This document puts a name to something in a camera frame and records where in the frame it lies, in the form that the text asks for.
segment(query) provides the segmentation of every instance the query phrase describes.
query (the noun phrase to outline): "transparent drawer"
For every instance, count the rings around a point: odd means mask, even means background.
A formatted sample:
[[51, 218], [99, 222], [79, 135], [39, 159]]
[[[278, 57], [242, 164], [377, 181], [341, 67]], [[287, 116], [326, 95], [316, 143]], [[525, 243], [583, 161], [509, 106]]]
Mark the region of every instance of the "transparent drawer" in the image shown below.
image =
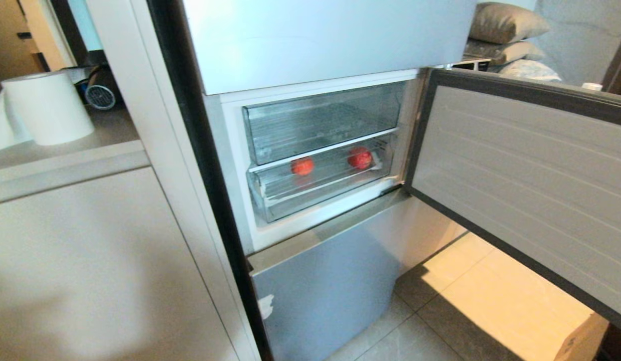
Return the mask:
[[397, 126], [405, 82], [244, 107], [251, 157], [267, 164]]
[[393, 137], [383, 135], [251, 172], [253, 200], [272, 222], [387, 176]]

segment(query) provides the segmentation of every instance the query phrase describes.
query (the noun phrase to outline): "tomato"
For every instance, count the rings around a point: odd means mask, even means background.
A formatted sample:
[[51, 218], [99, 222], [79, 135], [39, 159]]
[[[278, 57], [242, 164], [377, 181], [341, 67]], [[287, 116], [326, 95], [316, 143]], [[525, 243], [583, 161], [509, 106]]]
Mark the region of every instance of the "tomato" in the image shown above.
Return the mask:
[[315, 163], [311, 157], [299, 158], [290, 162], [290, 171], [294, 174], [308, 175], [312, 173], [314, 168]]
[[349, 164], [356, 169], [365, 169], [371, 165], [373, 156], [370, 151], [363, 146], [356, 146], [349, 151]]

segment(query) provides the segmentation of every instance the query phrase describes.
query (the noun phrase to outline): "countertop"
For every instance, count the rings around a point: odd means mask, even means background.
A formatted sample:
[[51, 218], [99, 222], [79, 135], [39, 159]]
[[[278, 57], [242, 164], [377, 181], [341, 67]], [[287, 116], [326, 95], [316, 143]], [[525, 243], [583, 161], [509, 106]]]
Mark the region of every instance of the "countertop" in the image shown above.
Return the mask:
[[0, 203], [150, 165], [125, 109], [88, 110], [95, 131], [76, 141], [23, 142], [0, 151]]

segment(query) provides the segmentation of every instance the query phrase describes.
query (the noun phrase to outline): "floor tile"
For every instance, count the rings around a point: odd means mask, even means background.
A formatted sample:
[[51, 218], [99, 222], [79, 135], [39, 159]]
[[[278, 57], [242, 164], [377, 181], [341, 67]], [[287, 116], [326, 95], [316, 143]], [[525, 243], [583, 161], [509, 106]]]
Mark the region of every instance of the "floor tile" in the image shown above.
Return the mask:
[[395, 283], [395, 292], [413, 310], [419, 310], [474, 264], [474, 257], [467, 257], [457, 248], [449, 246], [424, 264], [400, 276]]
[[469, 232], [451, 245], [471, 260], [478, 262], [496, 249], [492, 244]]
[[357, 361], [461, 361], [430, 327], [413, 315]]
[[577, 301], [569, 293], [528, 269], [505, 252], [496, 250], [484, 258], [481, 265], [492, 270], [510, 285], [517, 285], [532, 302], [540, 304], [567, 322], [571, 327], [579, 327], [592, 313], [592, 310]]
[[393, 294], [389, 307], [382, 316], [373, 322], [349, 343], [327, 358], [327, 361], [354, 361], [393, 329], [413, 314], [413, 310], [400, 297]]
[[464, 359], [554, 359], [573, 327], [508, 278], [479, 263], [418, 315]]

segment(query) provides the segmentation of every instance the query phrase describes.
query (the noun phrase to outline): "silver refrigerator door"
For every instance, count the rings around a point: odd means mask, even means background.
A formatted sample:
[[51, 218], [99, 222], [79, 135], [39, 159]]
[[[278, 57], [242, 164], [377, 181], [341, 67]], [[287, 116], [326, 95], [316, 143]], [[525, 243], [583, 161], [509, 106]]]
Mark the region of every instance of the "silver refrigerator door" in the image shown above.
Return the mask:
[[411, 202], [397, 190], [248, 258], [276, 361], [321, 361], [382, 314]]
[[475, 8], [476, 0], [184, 0], [207, 95], [457, 62]]
[[621, 96], [433, 71], [405, 189], [621, 327]]

